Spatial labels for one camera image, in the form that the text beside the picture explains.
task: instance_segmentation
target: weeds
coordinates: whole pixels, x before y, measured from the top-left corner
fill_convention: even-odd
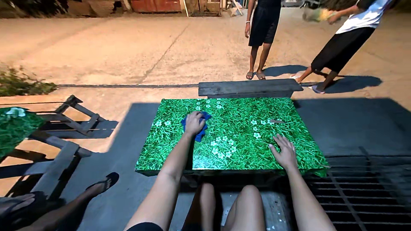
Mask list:
[[[54,83],[44,83],[43,80],[30,78],[19,70],[9,67],[0,71],[0,97],[15,95],[46,95],[57,89]]]

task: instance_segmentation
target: blue cloth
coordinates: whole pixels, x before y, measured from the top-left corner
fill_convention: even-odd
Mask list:
[[[203,120],[208,120],[211,118],[211,115],[208,114],[207,112],[203,111],[201,112],[202,117],[200,118],[200,122],[202,122]],[[185,121],[187,119],[187,116],[181,121],[182,124],[182,129],[185,131]],[[203,138],[203,136],[205,136],[206,133],[206,129],[207,129],[207,125],[205,124],[203,129],[196,135],[195,141],[197,142],[201,142],[201,139]]]

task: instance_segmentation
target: green grass-print tablecloth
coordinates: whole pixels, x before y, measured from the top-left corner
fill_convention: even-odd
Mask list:
[[[194,143],[193,170],[282,170],[268,148],[269,143],[277,147],[272,139],[277,133],[294,143],[302,172],[323,175],[328,166],[289,98],[163,99],[137,172],[152,175],[161,169],[183,133],[181,120],[192,111],[212,116],[206,135]]]
[[[45,123],[40,116],[26,109],[11,109],[0,108],[0,158],[11,152],[24,138]]]

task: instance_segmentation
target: white shirt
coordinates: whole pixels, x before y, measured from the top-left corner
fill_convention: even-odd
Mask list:
[[[350,30],[362,27],[377,28],[380,24],[381,17],[385,7],[391,0],[376,0],[366,11],[360,14],[352,14],[342,27],[337,30],[336,34],[341,34]]]

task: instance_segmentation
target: person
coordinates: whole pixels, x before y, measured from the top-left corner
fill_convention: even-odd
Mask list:
[[[311,73],[326,77],[322,84],[312,86],[315,93],[324,94],[342,68],[360,49],[360,47],[372,35],[381,21],[386,9],[390,8],[392,0],[358,0],[357,3],[347,9],[337,11],[328,19],[330,24],[335,23],[342,16],[349,18],[335,35],[328,41],[311,65],[301,76],[292,75],[297,83],[301,83]],[[331,72],[325,74],[323,68],[329,68]]]
[[[255,0],[250,0],[248,4],[247,21],[245,22],[245,37],[249,38],[248,45],[251,47],[250,70],[246,78],[252,80],[254,77],[254,64],[257,58],[257,51],[262,45],[263,51],[261,52],[256,75],[259,80],[263,80],[266,79],[263,67],[270,52],[272,42],[274,41],[278,20],[280,18],[281,0],[258,0],[257,7],[254,10],[253,23],[250,26],[254,4]]]
[[[150,192],[125,227],[125,231],[166,231],[175,209],[183,169],[190,143],[201,131],[204,121],[195,111],[187,116],[184,134],[166,158]],[[303,180],[297,168],[294,145],[285,137],[273,137],[281,148],[278,153],[269,145],[290,180],[297,225],[300,231],[335,231],[335,228]],[[198,187],[181,231],[212,231],[216,208],[214,188],[204,183]],[[263,201],[253,185],[245,186],[234,201],[222,231],[265,231]]]
[[[107,191],[118,181],[118,179],[119,175],[117,173],[110,173],[106,176],[104,181],[99,181],[89,186],[83,193],[67,205],[44,214],[31,225],[20,228],[18,231],[56,230],[69,215],[76,211],[76,209],[86,204],[97,195]],[[16,226],[16,224],[13,224],[13,221],[22,219],[20,215],[30,215],[35,213],[35,207],[37,206],[40,208],[42,206],[37,202],[43,200],[45,200],[45,196],[41,192],[31,192],[14,198],[2,198],[2,200],[0,200],[0,227],[4,230],[15,230],[13,226]]]

